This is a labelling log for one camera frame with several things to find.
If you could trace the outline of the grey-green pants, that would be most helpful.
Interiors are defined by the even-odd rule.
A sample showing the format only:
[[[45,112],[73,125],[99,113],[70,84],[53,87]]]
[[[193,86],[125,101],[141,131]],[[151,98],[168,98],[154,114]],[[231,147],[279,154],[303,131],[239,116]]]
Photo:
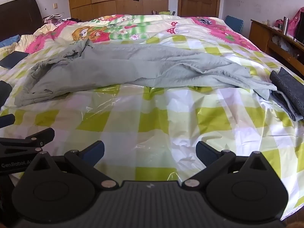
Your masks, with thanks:
[[[14,103],[20,107],[115,84],[235,87],[251,89],[264,99],[276,89],[221,56],[158,44],[98,44],[82,40],[33,66]]]

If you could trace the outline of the black folded garment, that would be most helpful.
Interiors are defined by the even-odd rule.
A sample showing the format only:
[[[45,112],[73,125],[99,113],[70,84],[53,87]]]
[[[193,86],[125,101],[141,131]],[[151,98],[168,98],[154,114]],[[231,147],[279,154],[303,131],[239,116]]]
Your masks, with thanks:
[[[0,81],[0,108],[5,104],[11,91],[12,91],[11,85],[1,80]]]

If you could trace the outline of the dark blue notebook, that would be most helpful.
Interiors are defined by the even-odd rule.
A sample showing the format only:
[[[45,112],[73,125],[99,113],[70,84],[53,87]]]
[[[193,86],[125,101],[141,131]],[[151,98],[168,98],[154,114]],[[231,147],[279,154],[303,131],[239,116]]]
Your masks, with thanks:
[[[0,66],[7,69],[12,69],[28,55],[29,53],[26,52],[14,51],[0,61]]]

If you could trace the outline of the colourful checked bed quilt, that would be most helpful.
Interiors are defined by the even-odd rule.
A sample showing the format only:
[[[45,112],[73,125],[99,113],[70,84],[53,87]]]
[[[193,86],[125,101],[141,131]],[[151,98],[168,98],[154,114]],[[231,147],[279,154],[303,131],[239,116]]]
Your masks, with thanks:
[[[120,14],[46,25],[1,49],[2,57],[15,50],[28,52],[12,69],[1,68],[1,80],[13,88],[1,114],[15,116],[13,125],[1,129],[2,137],[22,138],[51,127],[55,138],[45,149],[52,155],[102,140],[106,153],[97,168],[117,181],[183,181],[203,169],[195,155],[199,141],[239,155],[261,151],[289,193],[283,217],[303,207],[303,122],[291,120],[275,102],[252,90],[114,85],[26,107],[14,105],[36,63],[85,38],[199,50],[231,59],[264,81],[282,68],[215,17],[210,25],[199,17]]]

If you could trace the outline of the blue pillow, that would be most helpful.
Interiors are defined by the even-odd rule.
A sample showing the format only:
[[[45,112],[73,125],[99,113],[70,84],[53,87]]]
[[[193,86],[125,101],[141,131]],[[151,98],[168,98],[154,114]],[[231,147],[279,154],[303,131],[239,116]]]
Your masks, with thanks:
[[[13,43],[17,43],[20,40],[20,35],[15,35],[0,42],[0,48],[10,46]]]

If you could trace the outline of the folded dark grey pants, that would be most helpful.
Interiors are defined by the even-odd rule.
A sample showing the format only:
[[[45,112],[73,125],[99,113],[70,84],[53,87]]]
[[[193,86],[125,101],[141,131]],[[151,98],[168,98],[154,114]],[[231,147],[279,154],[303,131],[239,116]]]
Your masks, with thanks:
[[[277,87],[276,91],[271,92],[273,101],[282,107],[293,121],[303,120],[303,84],[284,68],[280,68],[279,72],[273,70],[270,80]]]

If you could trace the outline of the dark wooden headboard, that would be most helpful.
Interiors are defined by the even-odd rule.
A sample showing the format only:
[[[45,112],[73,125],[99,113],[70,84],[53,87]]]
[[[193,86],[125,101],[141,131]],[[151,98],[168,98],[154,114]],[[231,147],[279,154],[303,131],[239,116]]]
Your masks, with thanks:
[[[36,0],[13,0],[0,7],[0,40],[16,35],[30,35],[43,25]]]

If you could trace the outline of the wooden sideboard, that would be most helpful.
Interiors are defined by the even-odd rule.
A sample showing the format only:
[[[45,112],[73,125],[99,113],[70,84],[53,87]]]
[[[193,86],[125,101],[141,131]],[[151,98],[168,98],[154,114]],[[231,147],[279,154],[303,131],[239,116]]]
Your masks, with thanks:
[[[303,78],[303,44],[258,21],[251,21],[249,40]]]

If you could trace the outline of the blue foam mat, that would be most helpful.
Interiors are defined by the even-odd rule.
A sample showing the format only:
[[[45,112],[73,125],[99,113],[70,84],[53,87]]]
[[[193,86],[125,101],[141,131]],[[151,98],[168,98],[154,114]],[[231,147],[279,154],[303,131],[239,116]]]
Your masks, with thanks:
[[[244,25],[244,21],[241,19],[238,19],[236,17],[232,17],[230,15],[227,15],[225,17],[225,23],[235,32],[241,33]]]

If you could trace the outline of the steel thermos bottle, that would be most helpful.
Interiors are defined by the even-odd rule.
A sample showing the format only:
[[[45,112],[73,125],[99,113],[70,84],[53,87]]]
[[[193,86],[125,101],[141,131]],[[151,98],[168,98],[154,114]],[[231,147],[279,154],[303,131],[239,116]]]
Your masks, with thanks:
[[[282,24],[282,33],[284,35],[287,35],[288,27],[289,27],[289,18],[284,17],[283,24]]]

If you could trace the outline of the pink bag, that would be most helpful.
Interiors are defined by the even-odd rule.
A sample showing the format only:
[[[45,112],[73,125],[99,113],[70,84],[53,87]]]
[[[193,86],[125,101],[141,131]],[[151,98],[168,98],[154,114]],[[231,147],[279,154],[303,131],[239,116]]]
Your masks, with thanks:
[[[287,33],[289,35],[291,35],[291,36],[295,35],[295,31],[296,31],[297,25],[300,21],[301,13],[303,11],[304,11],[304,7],[301,7],[300,10],[298,10],[298,12],[296,13],[296,15],[291,20],[289,20],[289,26],[288,26],[288,30],[287,30]]]

